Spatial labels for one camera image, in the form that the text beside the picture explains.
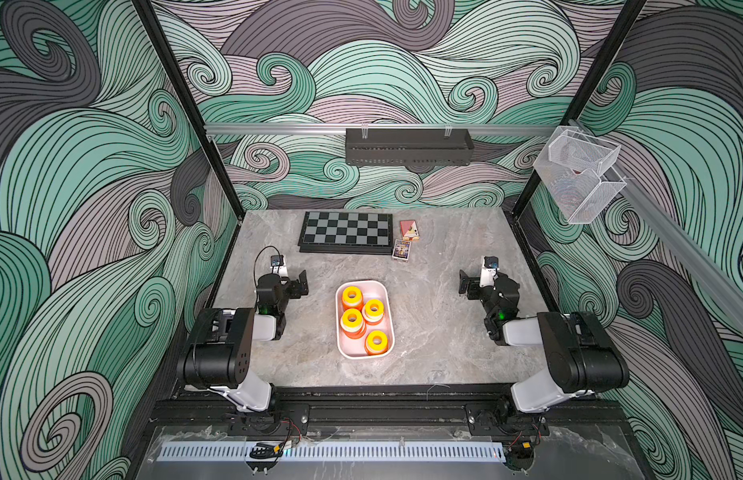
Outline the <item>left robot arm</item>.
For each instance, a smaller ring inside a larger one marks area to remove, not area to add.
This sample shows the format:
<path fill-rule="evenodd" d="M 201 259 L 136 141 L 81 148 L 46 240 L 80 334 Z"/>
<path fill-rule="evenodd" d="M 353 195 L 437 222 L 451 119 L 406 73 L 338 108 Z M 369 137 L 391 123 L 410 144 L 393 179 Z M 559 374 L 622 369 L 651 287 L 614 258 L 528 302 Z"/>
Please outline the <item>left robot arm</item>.
<path fill-rule="evenodd" d="M 239 412 L 270 409 L 274 386 L 251 372 L 252 345 L 280 340 L 289 302 L 309 292 L 305 271 L 295 279 L 269 273 L 258 280 L 255 306 L 202 310 L 178 361 L 181 386 L 218 394 Z"/>

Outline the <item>yellow tape roll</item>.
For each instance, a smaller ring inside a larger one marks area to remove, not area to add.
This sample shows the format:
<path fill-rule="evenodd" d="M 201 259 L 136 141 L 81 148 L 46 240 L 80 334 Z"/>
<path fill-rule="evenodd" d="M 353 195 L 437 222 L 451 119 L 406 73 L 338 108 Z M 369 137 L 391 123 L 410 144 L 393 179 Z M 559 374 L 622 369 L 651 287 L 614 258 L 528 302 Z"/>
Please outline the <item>yellow tape roll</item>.
<path fill-rule="evenodd" d="M 343 313 L 340 325 L 342 330 L 346 330 L 349 332 L 355 332 L 364 329 L 366 326 L 363 313 L 357 309 L 346 310 Z"/>
<path fill-rule="evenodd" d="M 343 290 L 342 303 L 354 305 L 357 303 L 361 303 L 362 301 L 365 303 L 364 294 L 359 287 L 351 285 Z"/>
<path fill-rule="evenodd" d="M 383 301 L 373 298 L 365 303 L 362 313 L 364 318 L 385 317 L 385 304 L 383 304 Z"/>
<path fill-rule="evenodd" d="M 389 350 L 389 337 L 387 337 L 387 333 L 383 330 L 371 331 L 366 337 L 365 348 Z"/>

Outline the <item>orange tape roll top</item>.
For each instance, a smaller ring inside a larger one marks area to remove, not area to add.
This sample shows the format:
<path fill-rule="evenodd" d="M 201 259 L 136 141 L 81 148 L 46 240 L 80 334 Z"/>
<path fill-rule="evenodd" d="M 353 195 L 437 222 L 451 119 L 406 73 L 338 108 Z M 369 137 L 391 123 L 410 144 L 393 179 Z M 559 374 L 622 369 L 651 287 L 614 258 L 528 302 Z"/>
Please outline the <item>orange tape roll top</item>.
<path fill-rule="evenodd" d="M 344 310 L 349 310 L 349 309 L 362 310 L 364 308 L 364 302 L 362 301 L 361 303 L 357 303 L 357 304 L 354 304 L 354 305 L 343 303 L 343 308 L 344 308 Z"/>

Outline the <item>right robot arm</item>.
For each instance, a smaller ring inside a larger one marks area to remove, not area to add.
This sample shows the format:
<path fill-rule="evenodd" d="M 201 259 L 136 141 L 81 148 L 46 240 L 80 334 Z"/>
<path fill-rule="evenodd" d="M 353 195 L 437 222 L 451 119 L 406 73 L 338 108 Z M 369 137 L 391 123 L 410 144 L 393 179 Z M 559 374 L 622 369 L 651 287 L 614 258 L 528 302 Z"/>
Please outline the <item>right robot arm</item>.
<path fill-rule="evenodd" d="M 487 336 L 501 346 L 539 346 L 545 367 L 511 386 L 515 411 L 543 413 L 573 398 L 624 388 L 627 361 L 595 313 L 539 312 L 519 317 L 519 283 L 489 267 L 479 276 L 459 272 L 459 295 L 485 310 Z"/>

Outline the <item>white storage box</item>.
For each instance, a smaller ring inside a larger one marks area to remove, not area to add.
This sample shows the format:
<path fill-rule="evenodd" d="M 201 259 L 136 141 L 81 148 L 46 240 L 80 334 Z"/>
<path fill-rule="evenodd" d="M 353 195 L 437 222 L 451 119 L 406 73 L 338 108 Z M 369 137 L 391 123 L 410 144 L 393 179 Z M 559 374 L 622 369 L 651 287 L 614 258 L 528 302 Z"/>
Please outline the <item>white storage box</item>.
<path fill-rule="evenodd" d="M 337 346 L 349 360 L 385 357 L 395 346 L 393 314 L 387 288 L 379 281 L 358 280 L 336 293 Z"/>

